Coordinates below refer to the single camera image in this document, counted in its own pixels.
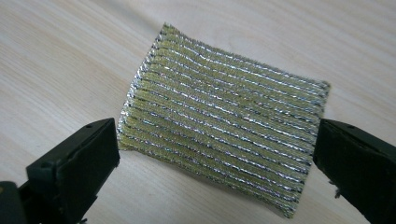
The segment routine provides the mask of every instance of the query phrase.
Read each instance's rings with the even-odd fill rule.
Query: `light wood surface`
[[[332,84],[325,118],[396,145],[394,1],[0,2],[0,180],[82,125],[118,119],[129,84],[167,21],[193,38]],[[313,165],[293,219],[136,152],[89,223],[367,223]]]

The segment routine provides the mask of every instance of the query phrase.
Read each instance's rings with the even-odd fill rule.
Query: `fabric sample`
[[[119,147],[206,176],[292,217],[329,88],[165,24],[127,94]]]

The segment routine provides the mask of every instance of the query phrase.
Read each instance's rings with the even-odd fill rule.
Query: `clamp jaw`
[[[0,182],[0,223],[79,223],[119,162],[114,119],[83,126],[27,166],[21,187]]]
[[[396,223],[396,147],[352,125],[322,119],[314,163],[367,220]]]

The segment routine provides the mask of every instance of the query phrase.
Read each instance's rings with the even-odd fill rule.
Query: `wooden table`
[[[214,47],[332,83],[325,118],[396,145],[394,1],[0,2],[0,180],[82,125],[118,119],[135,71],[167,21]],[[89,223],[367,223],[313,165],[293,219],[136,152]]]

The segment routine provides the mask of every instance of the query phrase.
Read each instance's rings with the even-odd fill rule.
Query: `silver knitted fabric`
[[[292,217],[329,88],[165,24],[127,94],[119,146],[204,175]]]

